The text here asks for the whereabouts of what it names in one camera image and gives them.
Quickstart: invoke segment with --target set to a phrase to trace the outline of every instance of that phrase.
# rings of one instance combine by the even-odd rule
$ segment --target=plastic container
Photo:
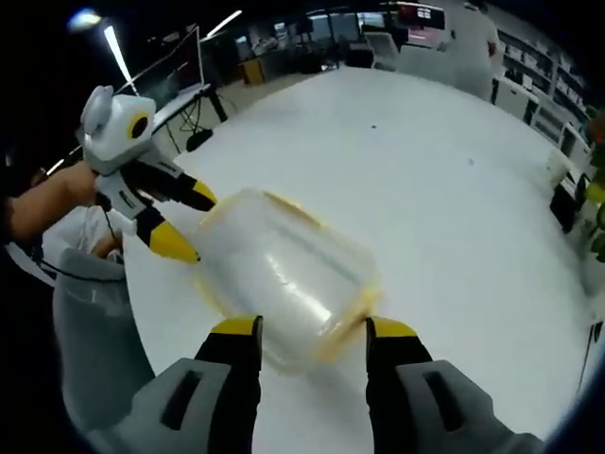
[[[267,192],[221,201],[192,245],[203,299],[225,317],[262,315],[264,358],[282,371],[335,358],[380,295],[368,250]]]

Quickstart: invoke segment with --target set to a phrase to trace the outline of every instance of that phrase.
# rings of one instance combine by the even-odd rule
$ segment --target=desk
[[[377,312],[413,326],[513,430],[546,437],[573,401],[589,329],[579,260],[548,209],[551,149],[458,90],[341,68],[258,101],[176,162],[219,198],[270,189],[367,245],[387,295]],[[203,216],[158,207],[184,233]],[[192,358],[219,317],[187,265],[136,237],[125,251],[134,317],[160,373]],[[364,347],[305,375],[264,364],[254,452],[372,452]]]
[[[208,97],[210,99],[210,102],[218,115],[218,119],[221,122],[227,121],[227,115],[220,104],[220,100],[216,94],[216,88],[214,88],[210,83],[197,83],[185,88],[184,90],[181,90],[177,97],[169,101],[158,112],[156,112],[155,116],[153,117],[153,132],[155,133],[163,126],[166,126],[168,128],[168,135],[170,135],[172,144],[177,149],[177,152],[180,152],[179,146],[177,145],[177,142],[172,135],[172,131],[168,126],[168,122],[178,114],[184,112],[184,110],[188,107],[200,102],[203,97]]]

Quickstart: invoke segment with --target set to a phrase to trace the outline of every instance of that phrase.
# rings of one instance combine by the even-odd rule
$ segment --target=gray fabric
[[[531,434],[515,434],[493,414],[492,398],[448,361],[397,367],[418,430],[419,454],[535,454],[544,444]],[[438,400],[428,384],[438,375],[461,416],[461,426],[445,427]]]
[[[207,452],[216,401],[230,370],[228,364],[180,359],[136,394],[132,412],[118,425],[92,432],[91,443],[100,452],[114,454]],[[166,409],[188,375],[199,382],[190,399],[180,403],[178,427],[171,427]]]
[[[60,268],[96,279],[125,278],[122,265],[76,250],[63,253]],[[82,431],[116,424],[154,377],[132,318],[126,281],[96,283],[60,274],[53,313],[70,417]]]

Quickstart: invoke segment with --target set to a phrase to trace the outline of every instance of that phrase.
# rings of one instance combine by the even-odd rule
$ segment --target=computer monitor
[[[431,5],[398,2],[397,14],[400,26],[445,29],[445,12]]]

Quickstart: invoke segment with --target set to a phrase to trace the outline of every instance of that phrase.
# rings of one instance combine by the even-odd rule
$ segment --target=hand
[[[115,232],[115,236],[111,232],[105,234],[93,247],[91,254],[99,258],[107,258],[115,250],[122,250],[122,232]]]
[[[95,203],[96,175],[83,161],[67,167],[57,177],[62,178],[69,197],[76,205],[92,205]]]

